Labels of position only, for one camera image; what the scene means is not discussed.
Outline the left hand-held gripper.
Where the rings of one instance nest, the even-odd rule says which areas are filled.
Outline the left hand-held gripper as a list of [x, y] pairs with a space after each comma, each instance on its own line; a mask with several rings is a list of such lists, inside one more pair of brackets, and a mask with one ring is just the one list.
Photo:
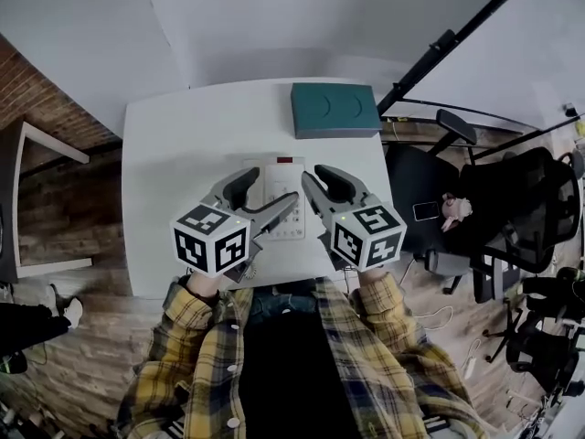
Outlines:
[[244, 207], [258, 166], [220, 180], [213, 193], [178, 212], [170, 221], [175, 259], [209, 278], [225, 276], [238, 284], [257, 250], [252, 242], [271, 233], [292, 213], [298, 192], [285, 193], [259, 209]]

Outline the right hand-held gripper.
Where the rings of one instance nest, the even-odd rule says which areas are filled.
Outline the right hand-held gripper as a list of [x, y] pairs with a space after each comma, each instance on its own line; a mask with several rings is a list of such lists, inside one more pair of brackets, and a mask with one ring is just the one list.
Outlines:
[[[366, 206], [367, 186], [345, 170], [316, 165], [314, 172], [326, 188], [306, 171], [301, 184], [314, 214], [329, 220], [329, 228], [318, 239], [336, 270], [347, 265], [362, 273], [396, 262], [408, 228], [398, 212], [388, 202]], [[337, 212], [330, 219], [329, 202], [363, 208]]]

